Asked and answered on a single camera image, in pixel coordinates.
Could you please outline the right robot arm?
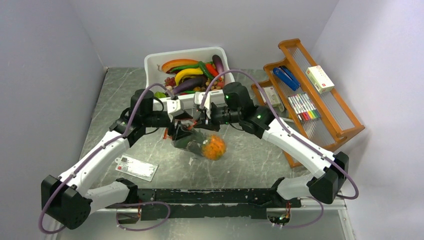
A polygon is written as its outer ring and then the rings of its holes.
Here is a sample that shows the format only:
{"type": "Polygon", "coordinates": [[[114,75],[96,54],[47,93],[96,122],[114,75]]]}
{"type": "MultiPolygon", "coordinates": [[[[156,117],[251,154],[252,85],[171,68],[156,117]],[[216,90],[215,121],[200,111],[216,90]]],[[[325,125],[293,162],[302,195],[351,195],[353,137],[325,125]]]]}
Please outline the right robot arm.
{"type": "Polygon", "coordinates": [[[224,86],[225,106],[213,103],[214,92],[198,93],[194,102],[199,107],[197,128],[219,131],[221,125],[238,123],[242,131],[269,142],[309,170],[309,174],[283,178],[270,193],[270,202],[282,207],[290,199],[313,197],[324,204],[332,204],[346,181],[349,157],[334,154],[295,131],[272,109],[255,105],[248,90],[239,82],[224,86]]]}

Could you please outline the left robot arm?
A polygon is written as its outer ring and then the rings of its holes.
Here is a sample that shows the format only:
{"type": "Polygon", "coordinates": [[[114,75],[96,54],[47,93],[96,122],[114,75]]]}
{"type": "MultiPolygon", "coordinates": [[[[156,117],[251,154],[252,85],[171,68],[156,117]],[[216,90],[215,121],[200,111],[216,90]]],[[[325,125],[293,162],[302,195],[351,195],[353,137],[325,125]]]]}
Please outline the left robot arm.
{"type": "Polygon", "coordinates": [[[123,155],[147,128],[171,130],[177,120],[191,119],[184,105],[172,93],[154,110],[156,97],[147,89],[139,89],[131,97],[130,106],[122,111],[101,141],[81,160],[58,177],[48,175],[41,183],[41,214],[38,228],[44,234],[56,234],[65,228],[78,228],[90,214],[109,206],[140,206],[138,187],[119,178],[111,184],[91,189],[94,180],[116,158],[123,155]]]}

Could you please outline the clear zip top bag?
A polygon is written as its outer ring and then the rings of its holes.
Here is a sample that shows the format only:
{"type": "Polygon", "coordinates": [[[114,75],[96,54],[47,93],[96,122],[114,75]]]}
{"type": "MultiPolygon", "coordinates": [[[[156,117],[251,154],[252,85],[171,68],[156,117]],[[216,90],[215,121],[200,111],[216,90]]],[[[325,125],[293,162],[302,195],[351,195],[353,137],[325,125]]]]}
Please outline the clear zip top bag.
{"type": "MultiPolygon", "coordinates": [[[[195,129],[194,128],[194,125],[193,124],[191,124],[190,126],[189,126],[189,129],[191,130],[191,135],[190,136],[188,136],[188,137],[186,137],[186,138],[191,138],[191,139],[193,139],[193,140],[195,140],[198,144],[199,144],[199,147],[200,147],[200,150],[201,150],[201,145],[202,145],[202,143],[203,143],[203,141],[206,139],[206,137],[208,136],[208,135],[217,135],[217,134],[211,134],[211,133],[206,133],[206,132],[202,132],[202,131],[200,131],[200,130],[197,130],[197,129],[195,129]]],[[[170,139],[168,136],[167,136],[167,129],[165,130],[165,132],[164,132],[164,136],[163,136],[163,138],[164,139],[170,139]]]]}

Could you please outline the toy pineapple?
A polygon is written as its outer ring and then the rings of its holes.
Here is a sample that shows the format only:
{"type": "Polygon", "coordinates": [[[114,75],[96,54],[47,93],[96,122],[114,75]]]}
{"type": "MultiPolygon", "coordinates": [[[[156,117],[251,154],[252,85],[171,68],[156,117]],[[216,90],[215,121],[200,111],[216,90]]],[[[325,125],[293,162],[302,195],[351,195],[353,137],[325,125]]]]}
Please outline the toy pineapple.
{"type": "Polygon", "coordinates": [[[226,142],[218,135],[208,135],[201,145],[201,155],[209,160],[219,160],[227,150],[226,142]]]}

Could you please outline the toy green avocado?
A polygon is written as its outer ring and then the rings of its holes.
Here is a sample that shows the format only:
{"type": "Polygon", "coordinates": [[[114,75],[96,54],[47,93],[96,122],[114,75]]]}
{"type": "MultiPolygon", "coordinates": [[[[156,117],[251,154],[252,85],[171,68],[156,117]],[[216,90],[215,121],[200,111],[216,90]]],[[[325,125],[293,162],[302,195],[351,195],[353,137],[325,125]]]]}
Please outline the toy green avocado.
{"type": "Polygon", "coordinates": [[[190,137],[184,137],[178,140],[173,140],[172,145],[177,149],[191,152],[194,154],[201,153],[199,144],[195,140],[191,139],[190,137]]]}

